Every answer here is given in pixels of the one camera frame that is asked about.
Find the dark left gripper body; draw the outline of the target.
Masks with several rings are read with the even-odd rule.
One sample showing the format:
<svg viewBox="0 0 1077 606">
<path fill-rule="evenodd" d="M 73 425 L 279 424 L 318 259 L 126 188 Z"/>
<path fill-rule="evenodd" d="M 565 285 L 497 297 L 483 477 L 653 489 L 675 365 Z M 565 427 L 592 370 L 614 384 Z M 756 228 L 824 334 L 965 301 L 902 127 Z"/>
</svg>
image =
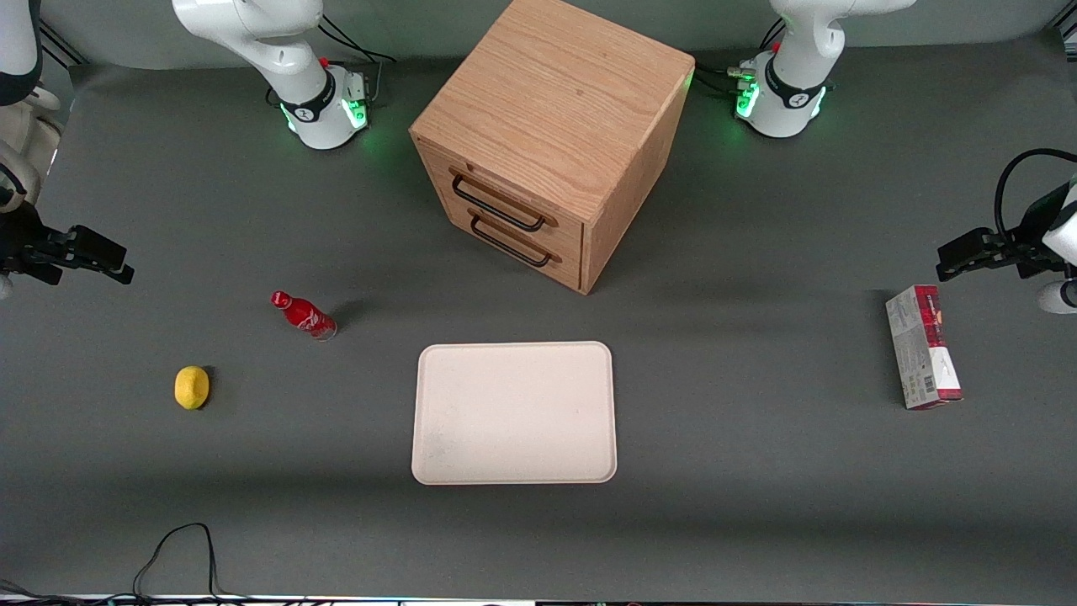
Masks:
<svg viewBox="0 0 1077 606">
<path fill-rule="evenodd" d="M 1016 249 L 1016 271 L 1020 279 L 1038 274 L 1064 274 L 1067 263 L 1053 250 L 1043 244 L 1043 237 L 1053 226 L 1069 194 L 1069 185 L 1060 185 L 1036 199 L 1024 212 L 1019 226 L 1009 230 Z"/>
</svg>

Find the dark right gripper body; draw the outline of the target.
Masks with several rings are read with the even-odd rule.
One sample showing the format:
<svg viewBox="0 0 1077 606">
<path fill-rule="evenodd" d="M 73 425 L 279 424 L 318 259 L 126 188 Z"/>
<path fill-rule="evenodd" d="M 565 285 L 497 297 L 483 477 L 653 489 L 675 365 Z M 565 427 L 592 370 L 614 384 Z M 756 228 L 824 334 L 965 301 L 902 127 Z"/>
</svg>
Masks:
<svg viewBox="0 0 1077 606">
<path fill-rule="evenodd" d="M 20 205 L 1 215 L 1 272 L 26 274 L 56 286 L 64 268 L 76 268 L 69 256 L 66 232 L 42 223 L 34 206 Z"/>
</svg>

